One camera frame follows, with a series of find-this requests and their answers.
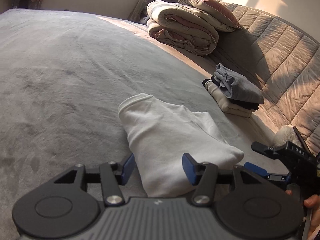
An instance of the black folded garment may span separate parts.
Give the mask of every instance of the black folded garment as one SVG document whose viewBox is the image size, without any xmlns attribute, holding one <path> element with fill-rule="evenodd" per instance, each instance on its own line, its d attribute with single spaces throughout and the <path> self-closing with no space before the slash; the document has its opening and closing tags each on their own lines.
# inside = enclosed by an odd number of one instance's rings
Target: black folded garment
<svg viewBox="0 0 320 240">
<path fill-rule="evenodd" d="M 215 83 L 218 87 L 220 87 L 220 83 L 215 80 L 214 76 L 211 77 L 211 80 L 213 83 Z M 244 102 L 244 101 L 239 101 L 239 100 L 234 100 L 231 98 L 228 98 L 230 103 L 236 104 L 238 106 L 241 106 L 245 109 L 251 110 L 259 110 L 259 104 L 258 103 L 250 103 L 250 102 Z"/>
</svg>

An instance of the rolled comforter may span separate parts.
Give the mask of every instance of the rolled comforter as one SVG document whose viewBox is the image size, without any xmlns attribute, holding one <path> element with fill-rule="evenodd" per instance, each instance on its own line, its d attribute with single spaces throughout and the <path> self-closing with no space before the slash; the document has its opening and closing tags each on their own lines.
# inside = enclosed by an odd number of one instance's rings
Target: rolled comforter
<svg viewBox="0 0 320 240">
<path fill-rule="evenodd" d="M 215 28 L 200 17 L 164 1 L 148 4 L 147 22 L 150 37 L 159 42 L 185 49 L 199 56 L 210 54 L 217 46 Z"/>
</svg>

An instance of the human hand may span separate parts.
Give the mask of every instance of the human hand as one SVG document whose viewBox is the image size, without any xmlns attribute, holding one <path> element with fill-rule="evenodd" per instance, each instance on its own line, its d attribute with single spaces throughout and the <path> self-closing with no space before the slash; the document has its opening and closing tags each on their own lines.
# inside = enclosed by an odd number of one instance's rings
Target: human hand
<svg viewBox="0 0 320 240">
<path fill-rule="evenodd" d="M 291 190 L 286 190 L 288 195 L 292 195 Z M 312 218 L 310 224 L 310 230 L 308 232 L 308 240 L 315 240 L 320 230 L 320 196 L 312 195 L 303 202 L 306 208 L 312 208 Z"/>
</svg>

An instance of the pink pillow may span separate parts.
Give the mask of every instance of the pink pillow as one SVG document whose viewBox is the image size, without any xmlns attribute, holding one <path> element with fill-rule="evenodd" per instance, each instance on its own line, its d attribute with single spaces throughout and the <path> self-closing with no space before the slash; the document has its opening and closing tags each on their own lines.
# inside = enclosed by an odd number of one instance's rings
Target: pink pillow
<svg viewBox="0 0 320 240">
<path fill-rule="evenodd" d="M 178 2 L 203 10 L 225 25 L 238 29 L 241 28 L 232 12 L 218 0 L 178 0 Z"/>
</svg>

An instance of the ribbed gray panel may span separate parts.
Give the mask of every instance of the ribbed gray panel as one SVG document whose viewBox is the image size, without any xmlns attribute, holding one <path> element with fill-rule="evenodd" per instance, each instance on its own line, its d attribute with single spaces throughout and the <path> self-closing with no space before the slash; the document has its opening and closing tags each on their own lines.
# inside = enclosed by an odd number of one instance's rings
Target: ribbed gray panel
<svg viewBox="0 0 320 240">
<path fill-rule="evenodd" d="M 125 206 L 107 208 L 91 229 L 68 240 L 236 239 L 241 238 L 225 231 L 209 209 L 191 206 L 184 198 L 132 198 Z"/>
</svg>

